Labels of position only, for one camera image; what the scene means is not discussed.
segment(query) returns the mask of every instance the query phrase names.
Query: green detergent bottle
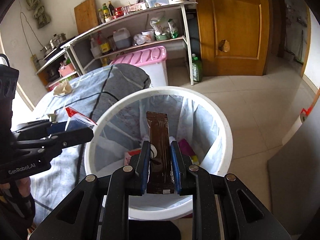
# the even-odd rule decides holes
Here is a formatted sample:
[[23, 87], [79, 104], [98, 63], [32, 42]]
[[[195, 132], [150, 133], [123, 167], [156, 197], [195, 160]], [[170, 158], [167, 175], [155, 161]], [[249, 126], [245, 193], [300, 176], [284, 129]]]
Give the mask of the green detergent bottle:
[[202, 81], [202, 63], [196, 57], [196, 54], [192, 54], [192, 75], [193, 81]]

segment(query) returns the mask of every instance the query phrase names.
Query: metal screw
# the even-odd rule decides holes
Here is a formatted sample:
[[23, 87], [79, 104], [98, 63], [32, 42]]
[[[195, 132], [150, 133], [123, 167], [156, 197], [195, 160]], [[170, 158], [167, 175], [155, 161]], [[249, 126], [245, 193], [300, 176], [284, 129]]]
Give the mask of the metal screw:
[[85, 180], [86, 180], [87, 182], [92, 182], [92, 181], [94, 181], [95, 179], [96, 179], [96, 177], [95, 177], [94, 175], [88, 175], [88, 176], [85, 177]]
[[199, 170], [199, 167], [197, 165], [190, 165], [189, 166], [189, 170], [191, 171], [198, 171]]
[[127, 165], [127, 166], [124, 166], [123, 167], [123, 171], [125, 171], [125, 172], [130, 172], [130, 171], [132, 171], [132, 166], [130, 166], [130, 165]]
[[229, 181], [235, 181], [236, 180], [236, 176], [232, 173], [227, 174], [227, 180]]

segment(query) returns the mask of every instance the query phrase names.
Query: brown wrapper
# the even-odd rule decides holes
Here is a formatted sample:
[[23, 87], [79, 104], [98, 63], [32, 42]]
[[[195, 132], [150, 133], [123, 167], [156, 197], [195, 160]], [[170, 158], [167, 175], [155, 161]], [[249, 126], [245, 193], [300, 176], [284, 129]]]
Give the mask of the brown wrapper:
[[147, 193], [174, 193], [174, 179], [171, 167], [168, 117], [166, 114], [147, 111], [150, 127], [150, 166]]

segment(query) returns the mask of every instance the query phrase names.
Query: wooden cutting board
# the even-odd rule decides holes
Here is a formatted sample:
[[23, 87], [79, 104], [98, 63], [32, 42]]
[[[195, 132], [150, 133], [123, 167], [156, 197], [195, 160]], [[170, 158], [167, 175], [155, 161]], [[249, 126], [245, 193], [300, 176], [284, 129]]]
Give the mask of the wooden cutting board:
[[95, 0], [85, 0], [75, 7], [78, 34], [84, 33], [99, 25]]

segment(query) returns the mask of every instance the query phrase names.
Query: gray patterned cloth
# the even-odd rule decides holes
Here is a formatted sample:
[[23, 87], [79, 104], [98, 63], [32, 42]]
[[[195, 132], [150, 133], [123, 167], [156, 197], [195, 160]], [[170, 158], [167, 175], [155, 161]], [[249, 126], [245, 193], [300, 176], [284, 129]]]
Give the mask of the gray patterned cloth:
[[[61, 98], [46, 94], [33, 111], [33, 120], [47, 119], [56, 113], [57, 121], [68, 119], [65, 107], [71, 106], [97, 121], [120, 99], [148, 88], [149, 76], [140, 68], [114, 64], [96, 69], [70, 81], [73, 91]], [[36, 203], [34, 222], [39, 224], [85, 177], [84, 145], [63, 149], [51, 161], [51, 169], [31, 177], [31, 193]]]

